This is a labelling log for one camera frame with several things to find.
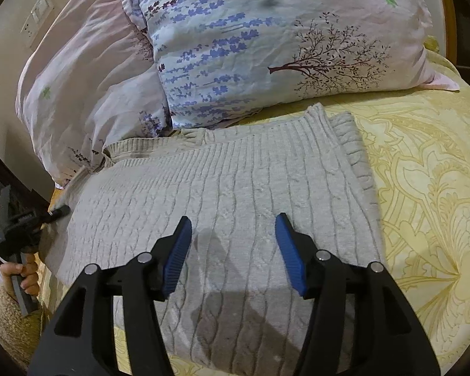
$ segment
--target bed sheet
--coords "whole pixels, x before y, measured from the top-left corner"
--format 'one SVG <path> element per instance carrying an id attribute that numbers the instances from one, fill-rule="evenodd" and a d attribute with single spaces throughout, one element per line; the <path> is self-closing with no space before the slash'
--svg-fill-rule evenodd
<path id="1" fill-rule="evenodd" d="M 329 115 L 355 116 L 378 188 L 389 270 L 445 373 L 470 344 L 470 86 L 445 58 L 428 55 L 459 92 L 413 89 L 320 101 Z M 316 101 L 269 107 L 239 123 L 294 117 Z M 41 267 L 46 311 L 66 290 Z M 124 332 L 116 328 L 115 339 L 119 367 L 130 373 Z M 178 376 L 225 374 L 177 357 L 171 363 Z"/>

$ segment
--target hand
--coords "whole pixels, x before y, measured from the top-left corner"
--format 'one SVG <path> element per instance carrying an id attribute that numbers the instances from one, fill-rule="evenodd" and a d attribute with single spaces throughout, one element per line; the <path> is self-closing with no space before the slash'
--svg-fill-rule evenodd
<path id="1" fill-rule="evenodd" d="M 27 264 L 17 263 L 4 263 L 0 266 L 0 272 L 2 273 L 3 285 L 9 295 L 16 300 L 14 293 L 13 283 L 10 276 L 13 274 L 19 274 L 25 279 L 21 282 L 21 288 L 29 295 L 38 296 L 40 292 L 40 286 L 38 284 L 39 275 L 36 273 L 39 266 L 35 262 L 35 256 L 32 254 L 26 255 Z"/>

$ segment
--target silver screw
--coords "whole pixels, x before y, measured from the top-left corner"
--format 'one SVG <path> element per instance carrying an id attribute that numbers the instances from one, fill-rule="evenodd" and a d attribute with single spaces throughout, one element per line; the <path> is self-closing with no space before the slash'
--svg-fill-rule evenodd
<path id="1" fill-rule="evenodd" d="M 151 260 L 151 254 L 148 252 L 141 253 L 138 256 L 138 262 L 139 263 L 148 263 Z"/>
<path id="2" fill-rule="evenodd" d="M 379 262 L 371 263 L 371 270 L 375 273 L 381 273 L 384 269 L 383 265 Z"/>
<path id="3" fill-rule="evenodd" d="M 317 258 L 323 262 L 331 258 L 331 253 L 329 253 L 327 250 L 319 250 L 315 256 L 317 256 Z"/>
<path id="4" fill-rule="evenodd" d="M 96 271 L 98 271 L 98 265 L 97 264 L 90 264 L 84 268 L 84 273 L 89 274 L 94 274 Z"/>

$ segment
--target gray handle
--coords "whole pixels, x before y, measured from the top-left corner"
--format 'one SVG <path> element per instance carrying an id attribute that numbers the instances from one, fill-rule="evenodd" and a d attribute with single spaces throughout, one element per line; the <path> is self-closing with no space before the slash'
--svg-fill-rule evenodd
<path id="1" fill-rule="evenodd" d="M 16 253 L 15 255 L 12 255 L 10 258 L 10 261 L 12 263 L 21 263 L 21 264 L 26 264 L 26 258 L 23 253 Z M 16 299 L 18 300 L 19 307 L 21 308 L 21 314 L 26 317 L 30 315 L 32 312 L 36 311 L 39 309 L 39 302 L 38 300 L 27 294 L 22 288 L 21 288 L 21 282 L 24 280 L 24 277 L 20 275 L 13 275 L 10 278 L 13 282 L 13 287 L 14 287 L 14 293 L 16 295 Z"/>

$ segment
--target pillowcase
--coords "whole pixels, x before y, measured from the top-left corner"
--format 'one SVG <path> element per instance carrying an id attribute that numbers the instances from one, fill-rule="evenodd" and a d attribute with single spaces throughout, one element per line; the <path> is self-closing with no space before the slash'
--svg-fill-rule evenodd
<path id="1" fill-rule="evenodd" d="M 171 129 L 151 44 L 120 0 L 66 5 L 24 67 L 16 113 L 61 186 L 107 145 Z"/>
<path id="2" fill-rule="evenodd" d="M 127 0 L 127 12 L 137 3 L 174 128 L 436 77 L 423 0 Z"/>

